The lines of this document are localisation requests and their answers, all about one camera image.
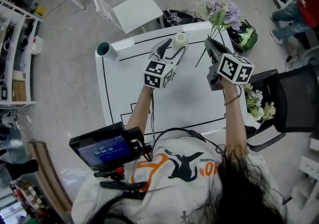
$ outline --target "long dark hair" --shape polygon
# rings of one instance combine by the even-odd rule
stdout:
[[[222,191],[214,193],[213,184],[205,203],[188,217],[190,224],[258,223],[283,224],[286,218],[271,203],[270,184],[259,166],[253,165],[246,152],[226,149],[218,166]],[[118,219],[134,224],[121,211],[122,197],[108,201],[87,224],[103,224],[106,219]]]

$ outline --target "digital timer display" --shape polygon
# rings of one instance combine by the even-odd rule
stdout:
[[[91,166],[106,163],[132,154],[121,135],[85,147],[80,147],[78,148],[78,152]]]

